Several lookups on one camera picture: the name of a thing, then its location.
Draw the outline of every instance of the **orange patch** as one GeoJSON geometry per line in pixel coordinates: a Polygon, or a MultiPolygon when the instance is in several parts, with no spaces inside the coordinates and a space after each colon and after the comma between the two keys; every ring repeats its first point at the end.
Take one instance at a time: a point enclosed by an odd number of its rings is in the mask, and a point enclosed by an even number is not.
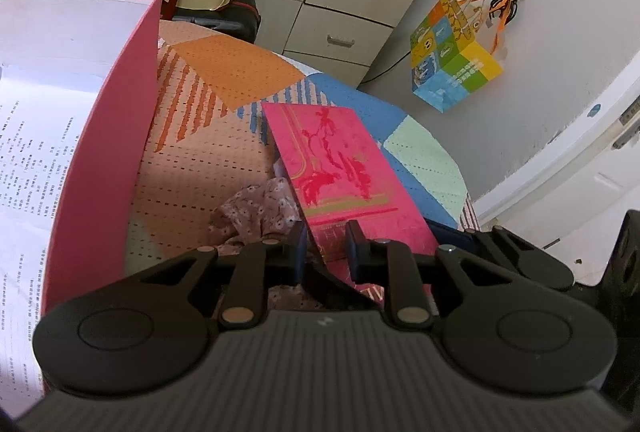
{"type": "Polygon", "coordinates": [[[213,88],[204,83],[175,51],[166,48],[159,67],[156,115],[147,140],[147,148],[155,149],[155,152],[196,133],[212,119],[228,112],[213,88]]]}
{"type": "Polygon", "coordinates": [[[273,95],[305,77],[270,51],[228,35],[181,42],[172,49],[213,86],[231,110],[273,95]]]}

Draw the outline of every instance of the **red envelope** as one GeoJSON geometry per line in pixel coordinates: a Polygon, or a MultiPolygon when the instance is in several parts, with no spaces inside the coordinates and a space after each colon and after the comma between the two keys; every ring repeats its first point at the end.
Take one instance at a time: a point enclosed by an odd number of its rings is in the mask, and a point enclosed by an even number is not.
{"type": "Polygon", "coordinates": [[[263,102],[262,110],[325,262],[345,257],[350,219],[368,239],[433,255],[436,239],[352,109],[263,102]]]}

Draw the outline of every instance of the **metal screw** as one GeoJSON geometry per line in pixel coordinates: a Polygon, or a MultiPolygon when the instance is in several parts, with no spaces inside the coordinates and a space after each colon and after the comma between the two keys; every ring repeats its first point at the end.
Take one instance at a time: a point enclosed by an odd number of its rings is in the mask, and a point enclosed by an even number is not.
{"type": "Polygon", "coordinates": [[[422,324],[431,316],[426,309],[416,306],[403,307],[396,315],[405,324],[422,324]]]}
{"type": "Polygon", "coordinates": [[[248,307],[235,306],[225,309],[222,318],[230,324],[246,324],[254,317],[254,312],[248,307]]]}

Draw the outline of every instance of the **black bag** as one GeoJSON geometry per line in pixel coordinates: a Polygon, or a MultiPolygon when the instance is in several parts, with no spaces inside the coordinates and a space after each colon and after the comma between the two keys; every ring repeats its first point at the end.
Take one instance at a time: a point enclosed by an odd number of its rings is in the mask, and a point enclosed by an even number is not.
{"type": "Polygon", "coordinates": [[[233,0],[220,10],[176,8],[174,21],[193,22],[253,44],[260,28],[260,13],[255,0],[233,0]]]}

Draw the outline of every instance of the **white wall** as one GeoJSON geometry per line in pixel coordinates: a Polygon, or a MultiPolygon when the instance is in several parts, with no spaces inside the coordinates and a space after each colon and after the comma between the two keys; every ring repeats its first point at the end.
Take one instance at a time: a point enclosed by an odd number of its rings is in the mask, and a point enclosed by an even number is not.
{"type": "MultiPolygon", "coordinates": [[[[436,0],[415,0],[368,78],[409,50],[436,0]]],[[[446,113],[414,96],[408,60],[361,89],[424,125],[458,162],[471,196],[495,187],[596,98],[640,50],[640,0],[523,0],[504,73],[446,113]]]]}

